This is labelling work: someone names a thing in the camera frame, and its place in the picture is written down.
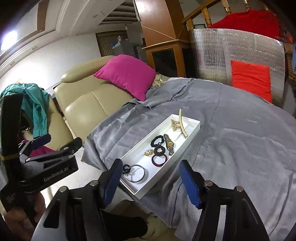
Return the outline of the left hand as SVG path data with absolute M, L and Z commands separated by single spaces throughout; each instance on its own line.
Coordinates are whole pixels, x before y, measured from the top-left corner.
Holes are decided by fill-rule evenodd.
M 45 200 L 43 195 L 39 192 L 35 196 L 36 215 L 34 220 L 36 222 L 39 222 L 45 210 Z M 4 220 L 14 235 L 22 240 L 31 240 L 35 227 L 31 224 L 21 208 L 13 208 L 9 212 L 4 211 Z

